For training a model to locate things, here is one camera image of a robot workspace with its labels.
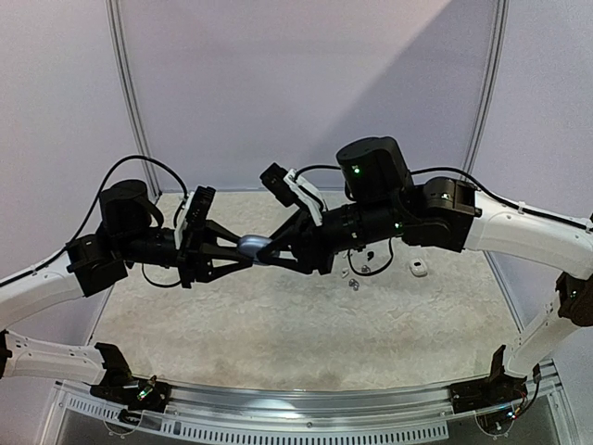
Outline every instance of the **wire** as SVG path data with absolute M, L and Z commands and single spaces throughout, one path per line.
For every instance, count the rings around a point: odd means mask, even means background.
M 373 275 L 378 275 L 381 272 L 384 272 L 391 265 L 391 263 L 393 262 L 394 254 L 393 254 L 393 245 L 391 244 L 391 241 L 392 240 L 393 240 L 393 238 L 389 238 L 389 240 L 387 241 L 387 243 L 389 245 L 389 255 L 390 255 L 389 260 L 383 266 L 381 266 L 379 269 L 377 269 L 376 271 L 372 271 L 372 272 L 360 272 L 360 271 L 357 271 L 354 268 L 354 266 L 352 265 L 352 258 L 351 258 L 351 255 L 350 255 L 350 250 L 351 249 L 348 249 L 347 256 L 348 256 L 348 265 L 350 266 L 350 270 L 354 274 L 356 274 L 358 276 L 373 276 Z
M 308 197 L 310 197 L 311 199 L 313 199 L 315 202 L 317 202 L 317 205 L 319 206 L 319 210 L 323 211 L 323 209 L 325 208 L 325 206 L 323 205 L 323 201 L 321 201 L 318 197 L 316 197 L 315 195 L 313 195 L 309 190 L 307 190 L 302 185 L 300 185 L 298 187 L 298 189 L 301 192 L 303 192 L 305 195 L 307 195 Z
M 175 229 L 177 228 L 177 218 L 179 217 L 179 214 L 182 212 L 183 206 L 185 205 L 186 202 L 187 202 L 187 197 L 183 197 L 182 202 L 179 203 L 179 206 L 177 207 L 177 210 L 175 211 L 175 214 L 173 215 L 173 227 Z
M 540 381 L 537 381 L 537 383 L 536 383 L 536 392 L 534 392 L 534 396 L 531 398 L 531 400 L 529 401 L 529 403 L 527 403 L 527 406 L 525 406 L 525 408 L 524 408 L 524 409 L 522 408 L 522 410 L 521 410 L 520 412 L 518 412 L 518 413 L 517 413 L 517 415 L 516 415 L 516 418 L 519 418 L 519 417 L 521 417 L 523 414 L 525 414 L 525 413 L 527 412 L 527 410 L 528 410 L 529 408 L 531 408 L 531 407 L 532 407 L 532 405 L 533 405 L 533 404 L 536 402 L 536 399 L 537 399 L 537 393 L 539 393 L 539 383 L 540 383 Z
M 298 176 L 300 176 L 304 172 L 310 172 L 311 170 L 342 170 L 337 165 L 327 165 L 327 164 L 315 164 L 315 165 L 308 165 L 307 167 L 303 167 L 300 170 L 297 170 L 295 173 L 295 181 L 297 180 Z
M 423 173 L 430 173 L 430 172 L 453 172 L 453 173 L 457 173 L 462 176 L 465 176 L 470 181 L 472 181 L 474 184 L 476 184 L 478 187 L 480 187 L 484 193 L 486 193 L 489 197 L 496 200 L 500 204 L 510 207 L 511 209 L 515 209 L 515 210 L 519 209 L 519 206 L 517 204 L 515 204 L 514 202 L 511 202 L 508 199 L 505 199 L 504 197 L 499 197 L 498 195 L 495 195 L 490 190 L 488 190 L 486 187 L 484 187 L 477 179 L 475 179 L 473 176 L 471 176 L 468 172 L 464 172 L 463 170 L 456 169 L 455 167 L 431 167 L 429 169 L 417 170 L 415 172 L 411 172 L 410 174 L 412 176 L 414 176 L 416 174 L 423 174 Z M 583 230 L 587 229 L 587 227 L 584 224 L 581 224 L 580 222 L 567 220 L 566 218 L 563 218 L 562 216 L 556 216 L 556 215 L 552 215 L 550 213 L 546 213 L 546 212 L 538 211 L 538 210 L 533 210 L 533 209 L 529 209 L 529 208 L 523 208 L 523 212 L 527 213 L 529 215 L 534 215 L 534 216 L 538 216 L 540 218 L 545 218 L 547 220 L 552 220 L 552 221 L 555 221 L 556 223 L 568 224 L 568 225 L 571 225 L 572 227 L 576 227 L 577 229 L 583 229 Z
M 91 208 L 86 212 L 86 216 L 84 216 L 84 219 L 82 220 L 82 224 L 79 226 L 78 230 L 74 233 L 74 235 L 72 236 L 72 238 L 70 239 L 70 241 L 68 243 L 66 243 L 66 246 L 71 243 L 72 241 L 74 241 L 82 232 L 82 230 L 84 229 L 84 226 L 88 223 L 89 218 L 91 218 L 91 214 L 93 213 L 93 210 L 95 209 L 95 205 L 97 203 L 97 201 L 99 200 L 99 197 L 101 195 L 101 192 L 103 191 L 103 189 L 105 188 L 105 184 L 107 183 L 109 177 L 111 176 L 111 174 L 113 174 L 113 172 L 124 162 L 127 162 L 128 160 L 133 160 L 133 159 L 141 159 L 141 160 L 145 160 L 146 162 L 150 162 L 152 164 L 155 164 L 157 166 L 159 166 L 161 169 L 163 169 L 165 172 L 167 172 L 168 174 L 170 174 L 173 178 L 175 178 L 175 180 L 179 183 L 179 185 L 181 186 L 182 190 L 183 190 L 183 195 L 184 195 L 184 199 L 187 199 L 188 193 L 187 193 L 187 187 L 185 186 L 185 183 L 183 182 L 182 178 L 169 166 L 167 166 L 166 164 L 162 163 L 160 160 L 156 160 L 156 159 L 152 159 L 149 158 L 148 156 L 144 156 L 144 155 L 130 155 L 130 156 L 126 156 L 125 158 L 121 158 L 120 160 L 118 160 L 115 164 L 113 164 L 113 166 L 109 169 L 109 171 L 107 172 L 107 174 L 105 175 L 105 177 L 103 178 L 103 181 L 101 182 L 101 185 L 99 185 L 99 190 L 96 192 L 95 195 L 95 199 L 93 199 L 93 203 L 91 204 Z M 19 273 L 18 275 L 15 275 L 11 278 L 8 278 L 7 280 L 3 281 L 2 283 L 0 283 L 0 287 L 4 287 L 4 286 L 8 286 L 12 283 L 14 283 L 15 281 L 18 281 L 26 276 L 29 275 L 33 275 L 34 273 L 39 272 L 41 269 L 49 266 L 52 262 L 54 262 L 55 260 L 57 260 L 60 256 L 62 256 L 62 254 L 64 252 L 66 252 L 66 246 L 64 246 L 63 248 L 61 248 L 56 255 L 54 255 L 53 257 L 51 257 L 49 260 L 42 262 L 39 266 L 35 267 L 35 268 L 31 268 L 23 273 Z
M 152 281 L 150 278 L 148 278 L 146 276 L 144 263 L 142 263 L 141 269 L 142 269 L 142 276 L 145 278 L 145 280 L 148 282 L 148 284 L 150 284 L 154 287 L 160 287 L 161 289 L 171 289 L 173 287 L 177 287 L 178 285 L 180 285 L 182 283 L 182 280 L 179 280 L 176 283 L 170 283 L 168 285 L 162 285 L 161 283 L 155 283 L 154 281 Z

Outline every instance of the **white small object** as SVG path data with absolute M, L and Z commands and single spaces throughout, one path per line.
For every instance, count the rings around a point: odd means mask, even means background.
M 414 276 L 426 276 L 428 275 L 428 267 L 421 258 L 414 258 L 410 261 L 410 271 Z

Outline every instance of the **robotic arm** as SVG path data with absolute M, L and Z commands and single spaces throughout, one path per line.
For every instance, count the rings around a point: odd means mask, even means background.
M 141 181 L 123 181 L 103 191 L 103 221 L 95 234 L 70 242 L 66 253 L 49 266 L 33 267 L 29 276 L 0 284 L 0 376 L 80 380 L 91 385 L 96 397 L 133 410 L 163 411 L 169 385 L 154 377 L 133 377 L 114 345 L 58 345 L 6 328 L 61 301 L 89 297 L 112 286 L 136 262 L 175 267 L 183 287 L 208 283 L 254 263 L 327 274 L 336 253 L 393 237 L 411 246 L 503 252 L 563 271 L 557 298 L 512 345 L 495 352 L 490 375 L 451 385 L 456 413 L 515 400 L 518 391 L 526 392 L 526 377 L 536 375 L 538 361 L 578 327 L 593 325 L 590 220 L 527 207 L 462 180 L 436 177 L 414 184 L 412 176 L 420 172 L 410 172 L 390 137 L 345 146 L 337 161 L 352 203 L 332 210 L 301 172 L 272 164 L 261 175 L 283 205 L 298 206 L 270 238 L 239 237 L 208 220 L 215 194 L 210 187 L 198 187 L 174 229 L 162 227 L 162 214 L 146 198 Z M 151 226 L 153 219 L 157 226 Z M 219 239 L 227 241 L 225 246 Z M 215 267 L 215 260 L 227 264 Z

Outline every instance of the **white backdrop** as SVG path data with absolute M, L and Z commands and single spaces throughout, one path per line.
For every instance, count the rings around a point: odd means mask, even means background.
M 260 187 L 273 161 L 334 163 L 340 147 L 374 134 L 395 136 L 412 168 L 460 166 L 495 4 L 122 2 L 150 151 L 188 185 L 222 189 Z
M 5 1 L 0 13 L 0 277 L 61 248 L 108 168 L 136 148 L 121 94 L 104 2 Z M 142 177 L 122 166 L 114 180 Z M 87 233 L 98 224 L 93 218 Z M 11 326 L 84 344 L 105 294 Z M 0 380 L 0 443 L 31 445 L 51 379 Z
M 588 217 L 593 211 L 593 8 L 587 0 L 511 2 L 474 174 L 503 196 Z M 495 255 L 524 324 L 559 272 Z M 553 354 L 583 444 L 593 443 L 593 329 Z

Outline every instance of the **black bracket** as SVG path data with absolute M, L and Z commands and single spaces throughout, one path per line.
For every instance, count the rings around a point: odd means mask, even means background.
M 558 314 L 581 327 L 593 326 L 593 277 L 579 280 L 564 272 L 556 281 Z
M 185 216 L 187 225 L 177 256 L 182 287 L 190 288 L 193 282 L 209 283 L 253 265 L 252 259 L 237 252 L 238 235 L 206 219 L 215 193 L 211 187 L 198 187 Z M 220 246 L 219 239 L 234 243 L 234 246 Z M 214 260 L 231 263 L 215 266 Z
M 91 395 L 105 401 L 126 405 L 130 411 L 164 413 L 169 403 L 171 386 L 168 383 L 132 376 L 128 363 L 115 345 L 97 343 L 104 368 L 107 370 L 98 385 L 91 386 Z
M 0 332 L 0 378 L 6 369 L 6 362 L 12 358 L 12 351 L 6 347 L 6 334 L 8 334 L 6 330 Z
M 448 387 L 449 399 L 454 413 L 466 413 L 489 406 L 509 403 L 527 393 L 527 377 L 517 378 L 505 375 L 504 350 L 501 346 L 492 357 L 488 377 L 454 383 Z

